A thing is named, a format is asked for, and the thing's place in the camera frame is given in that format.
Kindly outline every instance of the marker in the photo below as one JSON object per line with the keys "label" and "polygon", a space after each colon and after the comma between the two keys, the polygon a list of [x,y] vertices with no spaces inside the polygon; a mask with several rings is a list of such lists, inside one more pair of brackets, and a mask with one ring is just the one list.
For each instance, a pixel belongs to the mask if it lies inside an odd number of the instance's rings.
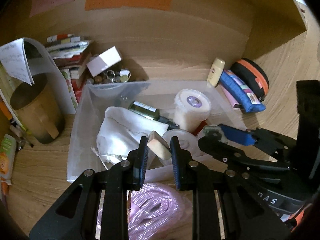
{"label": "marker", "polygon": [[58,34],[58,35],[50,36],[47,38],[47,43],[57,41],[57,40],[67,39],[73,36],[74,34]]}

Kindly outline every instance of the mug handle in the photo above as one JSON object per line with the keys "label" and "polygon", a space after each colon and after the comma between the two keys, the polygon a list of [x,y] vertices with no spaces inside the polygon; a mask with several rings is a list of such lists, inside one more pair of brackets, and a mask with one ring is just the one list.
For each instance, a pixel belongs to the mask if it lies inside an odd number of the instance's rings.
{"label": "mug handle", "polygon": [[50,136],[55,139],[59,135],[59,131],[57,127],[54,125],[52,121],[50,121],[48,115],[46,114],[44,108],[41,104],[37,105],[33,111],[36,113],[39,121],[42,123],[46,131],[50,134]]}

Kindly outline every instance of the stack of books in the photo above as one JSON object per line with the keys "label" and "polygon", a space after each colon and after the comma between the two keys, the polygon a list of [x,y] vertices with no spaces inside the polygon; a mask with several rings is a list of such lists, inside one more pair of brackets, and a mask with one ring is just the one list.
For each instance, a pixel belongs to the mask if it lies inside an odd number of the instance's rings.
{"label": "stack of books", "polygon": [[80,101],[82,87],[91,77],[87,71],[87,63],[92,56],[91,43],[84,36],[65,34],[48,37],[45,45],[66,79],[75,109]]}

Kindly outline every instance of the white pouch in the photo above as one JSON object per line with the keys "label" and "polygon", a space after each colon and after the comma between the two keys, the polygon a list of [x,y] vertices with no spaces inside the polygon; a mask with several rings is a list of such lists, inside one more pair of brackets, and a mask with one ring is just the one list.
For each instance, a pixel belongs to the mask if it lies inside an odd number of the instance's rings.
{"label": "white pouch", "polygon": [[105,118],[97,135],[100,158],[103,162],[112,164],[125,160],[130,151],[138,149],[141,136],[149,137],[152,131],[162,136],[168,126],[128,109],[110,106],[105,111]]}

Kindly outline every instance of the small white box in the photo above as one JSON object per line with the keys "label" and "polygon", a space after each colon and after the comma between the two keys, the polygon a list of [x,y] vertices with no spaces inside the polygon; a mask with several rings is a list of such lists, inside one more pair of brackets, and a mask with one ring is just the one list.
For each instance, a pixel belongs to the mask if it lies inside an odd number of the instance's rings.
{"label": "small white box", "polygon": [[93,77],[100,74],[102,71],[106,70],[107,68],[111,67],[112,65],[121,61],[121,55],[116,49],[115,46],[106,50],[94,60],[87,63],[87,67],[90,70],[90,73]]}

